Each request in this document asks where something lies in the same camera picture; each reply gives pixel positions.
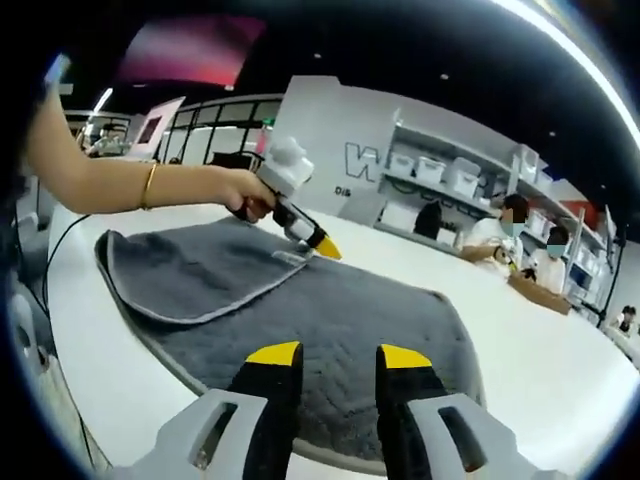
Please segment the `person's left hand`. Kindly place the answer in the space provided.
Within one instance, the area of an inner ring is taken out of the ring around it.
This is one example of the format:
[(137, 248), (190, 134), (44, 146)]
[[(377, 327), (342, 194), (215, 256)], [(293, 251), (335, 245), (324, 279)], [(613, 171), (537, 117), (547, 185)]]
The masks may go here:
[(218, 202), (239, 219), (256, 223), (273, 211), (274, 193), (248, 170), (224, 169)]

